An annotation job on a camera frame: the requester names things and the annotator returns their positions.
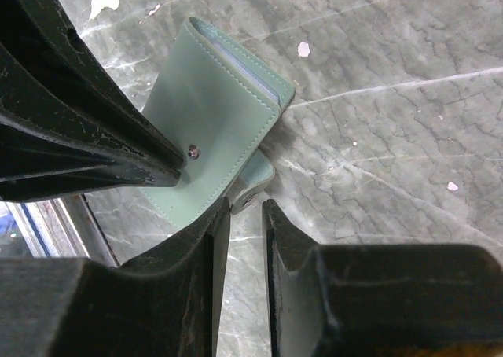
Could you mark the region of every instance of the wallet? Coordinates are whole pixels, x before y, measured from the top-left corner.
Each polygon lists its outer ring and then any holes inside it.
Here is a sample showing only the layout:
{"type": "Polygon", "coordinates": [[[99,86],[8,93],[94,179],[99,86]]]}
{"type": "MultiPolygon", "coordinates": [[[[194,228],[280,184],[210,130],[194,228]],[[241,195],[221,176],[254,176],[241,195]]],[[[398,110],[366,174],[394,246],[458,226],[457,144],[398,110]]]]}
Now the wallet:
{"type": "Polygon", "coordinates": [[[217,28],[189,17],[142,111],[185,154],[175,187],[142,188],[177,228],[188,226],[240,179],[232,212],[274,177],[258,149],[292,100],[293,86],[217,28]]]}

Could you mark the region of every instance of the wallet flap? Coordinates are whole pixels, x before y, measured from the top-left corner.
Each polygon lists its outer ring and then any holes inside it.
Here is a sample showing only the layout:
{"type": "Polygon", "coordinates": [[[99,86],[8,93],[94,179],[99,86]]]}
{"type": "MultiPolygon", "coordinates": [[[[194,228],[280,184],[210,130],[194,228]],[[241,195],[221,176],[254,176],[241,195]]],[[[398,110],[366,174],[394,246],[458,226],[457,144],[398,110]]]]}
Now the wallet flap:
{"type": "Polygon", "coordinates": [[[190,17],[142,112],[187,153],[186,165],[176,187],[144,188],[146,196],[174,226],[191,223],[233,183],[292,96],[258,58],[190,17]]]}

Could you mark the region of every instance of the leather wallet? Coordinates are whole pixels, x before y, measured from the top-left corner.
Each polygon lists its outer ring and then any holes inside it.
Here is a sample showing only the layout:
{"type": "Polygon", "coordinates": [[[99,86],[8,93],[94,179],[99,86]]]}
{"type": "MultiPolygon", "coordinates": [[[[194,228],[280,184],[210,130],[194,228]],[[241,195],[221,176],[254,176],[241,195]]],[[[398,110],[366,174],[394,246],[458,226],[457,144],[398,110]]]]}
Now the leather wallet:
{"type": "Polygon", "coordinates": [[[143,188],[178,228],[224,195],[238,176],[240,211],[274,176],[258,150],[294,94],[293,86],[217,28],[189,17],[142,111],[180,151],[177,186],[143,188]]]}

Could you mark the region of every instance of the white paint spot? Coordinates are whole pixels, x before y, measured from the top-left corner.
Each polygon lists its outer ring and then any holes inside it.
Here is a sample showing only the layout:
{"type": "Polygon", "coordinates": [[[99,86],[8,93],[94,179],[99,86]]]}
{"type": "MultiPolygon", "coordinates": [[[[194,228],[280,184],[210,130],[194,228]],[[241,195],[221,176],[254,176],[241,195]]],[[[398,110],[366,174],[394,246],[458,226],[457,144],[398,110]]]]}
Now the white paint spot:
{"type": "Polygon", "coordinates": [[[160,5],[157,5],[152,11],[149,12],[149,16],[151,17],[154,13],[159,11],[159,9],[160,9],[160,5]]]}
{"type": "Polygon", "coordinates": [[[456,190],[459,190],[459,186],[457,186],[453,182],[449,182],[449,184],[447,184],[447,189],[452,190],[452,191],[456,191],[456,190]]]}
{"type": "Polygon", "coordinates": [[[119,8],[120,0],[91,0],[91,14],[89,20],[94,19],[98,14],[107,7],[114,11],[119,8]]]}
{"type": "Polygon", "coordinates": [[[299,53],[299,57],[307,57],[309,53],[311,53],[309,49],[309,44],[307,42],[302,41],[297,48],[297,52],[299,53]]]}

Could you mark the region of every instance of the marble vein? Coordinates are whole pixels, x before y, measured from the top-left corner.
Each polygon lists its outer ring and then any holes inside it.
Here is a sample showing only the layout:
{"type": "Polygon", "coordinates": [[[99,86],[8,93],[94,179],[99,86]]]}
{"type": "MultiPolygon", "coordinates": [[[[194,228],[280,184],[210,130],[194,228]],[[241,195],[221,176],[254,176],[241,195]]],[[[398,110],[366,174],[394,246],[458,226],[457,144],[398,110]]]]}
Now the marble vein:
{"type": "Polygon", "coordinates": [[[341,94],[330,95],[330,96],[327,96],[327,97],[324,97],[321,99],[317,99],[317,100],[303,101],[302,103],[292,104],[286,109],[286,111],[293,110],[293,109],[296,109],[299,107],[305,107],[306,105],[316,104],[316,103],[319,103],[322,101],[343,98],[345,96],[352,96],[352,95],[359,95],[359,94],[366,94],[366,93],[378,93],[378,92],[393,90],[393,89],[417,88],[417,87],[429,86],[432,84],[437,84],[437,83],[442,83],[442,82],[454,82],[454,81],[462,80],[462,79],[470,79],[470,78],[474,78],[474,77],[481,76],[481,75],[494,75],[494,74],[501,74],[501,73],[503,73],[503,67],[488,68],[485,70],[480,70],[478,72],[469,72],[466,74],[450,75],[450,76],[445,76],[443,78],[438,78],[438,79],[413,80],[410,82],[392,84],[390,86],[376,86],[376,87],[371,87],[371,88],[361,88],[360,90],[346,91],[341,94]]]}

